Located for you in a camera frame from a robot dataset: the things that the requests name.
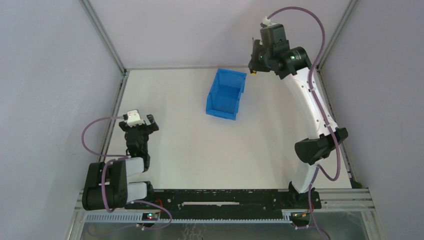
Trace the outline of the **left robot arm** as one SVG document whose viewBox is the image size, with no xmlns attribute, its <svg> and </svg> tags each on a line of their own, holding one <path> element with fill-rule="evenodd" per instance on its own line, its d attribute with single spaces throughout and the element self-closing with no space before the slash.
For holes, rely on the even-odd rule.
<svg viewBox="0 0 424 240">
<path fill-rule="evenodd" d="M 150 181 L 129 181 L 129 177 L 145 173 L 150 168 L 148 141 L 159 126 L 153 115 L 146 117 L 148 121 L 144 121 L 137 110 L 117 117 L 118 126 L 124 132 L 125 154 L 110 154 L 109 161 L 89 165 L 81 199 L 86 211 L 106 210 L 111 213 L 127 203 L 153 197 Z"/>
</svg>

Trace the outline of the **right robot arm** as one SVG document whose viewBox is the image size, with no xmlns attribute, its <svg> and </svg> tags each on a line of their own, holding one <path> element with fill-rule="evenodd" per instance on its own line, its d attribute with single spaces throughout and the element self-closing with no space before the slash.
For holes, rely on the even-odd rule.
<svg viewBox="0 0 424 240">
<path fill-rule="evenodd" d="M 323 170 L 322 163 L 332 152 L 336 154 L 336 172 L 330 181 L 338 180 L 342 159 L 340 143 L 348 136 L 346 128 L 340 128 L 330 116 L 313 76 L 313 67 L 306 50 L 290 48 L 288 40 L 265 44 L 253 40 L 248 68 L 252 75 L 258 72 L 274 72 L 288 87 L 295 99 L 305 124 L 307 138 L 294 145 L 300 160 L 295 175 L 289 183 L 290 191 L 303 195 L 312 189 L 316 174 Z"/>
</svg>

